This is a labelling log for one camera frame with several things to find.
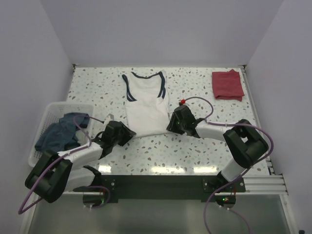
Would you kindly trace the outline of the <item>white navy tank top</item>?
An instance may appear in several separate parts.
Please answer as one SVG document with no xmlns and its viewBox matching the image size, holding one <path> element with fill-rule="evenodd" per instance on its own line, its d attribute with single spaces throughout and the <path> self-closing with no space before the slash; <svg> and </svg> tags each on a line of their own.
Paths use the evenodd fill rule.
<svg viewBox="0 0 312 234">
<path fill-rule="evenodd" d="M 160 71 L 144 77 L 130 72 L 122 79 L 126 84 L 124 106 L 130 130 L 137 138 L 167 133 L 170 118 L 165 74 Z"/>
</svg>

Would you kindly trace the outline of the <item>red tank top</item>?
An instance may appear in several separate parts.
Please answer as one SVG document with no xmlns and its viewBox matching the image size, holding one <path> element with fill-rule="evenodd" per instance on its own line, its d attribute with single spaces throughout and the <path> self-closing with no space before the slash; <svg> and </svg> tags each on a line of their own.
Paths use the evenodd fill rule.
<svg viewBox="0 0 312 234">
<path fill-rule="evenodd" d="M 244 95 L 239 72 L 212 72 L 212 89 L 215 99 L 242 101 Z"/>
</svg>

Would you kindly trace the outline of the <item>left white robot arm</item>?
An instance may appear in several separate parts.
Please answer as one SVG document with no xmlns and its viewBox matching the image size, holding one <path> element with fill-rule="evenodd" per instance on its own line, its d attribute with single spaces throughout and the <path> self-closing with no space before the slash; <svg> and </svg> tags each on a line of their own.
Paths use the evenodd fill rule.
<svg viewBox="0 0 312 234">
<path fill-rule="evenodd" d="M 96 191 L 101 186 L 101 179 L 94 175 L 95 170 L 89 170 L 88 163 L 98 161 L 109 155 L 116 145 L 124 146 L 136 132 L 130 130 L 121 121 L 109 121 L 105 130 L 99 132 L 92 143 L 65 152 L 44 152 L 29 176 L 25 186 L 45 201 L 55 202 L 66 188 L 75 189 L 76 185 L 68 186 L 70 175 L 78 171 L 84 176 L 84 186 L 89 191 Z"/>
</svg>

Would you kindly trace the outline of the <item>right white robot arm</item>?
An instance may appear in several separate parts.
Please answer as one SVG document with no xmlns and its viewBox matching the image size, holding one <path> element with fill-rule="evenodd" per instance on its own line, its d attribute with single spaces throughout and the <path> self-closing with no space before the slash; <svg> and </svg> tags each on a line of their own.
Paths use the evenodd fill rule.
<svg viewBox="0 0 312 234">
<path fill-rule="evenodd" d="M 224 192 L 229 191 L 234 186 L 234 180 L 269 151 L 269 145 L 260 135 L 260 130 L 249 121 L 242 119 L 234 124 L 208 122 L 204 118 L 195 118 L 186 105 L 174 110 L 167 131 L 196 138 L 215 139 L 227 144 L 232 159 L 215 180 L 216 187 Z"/>
</svg>

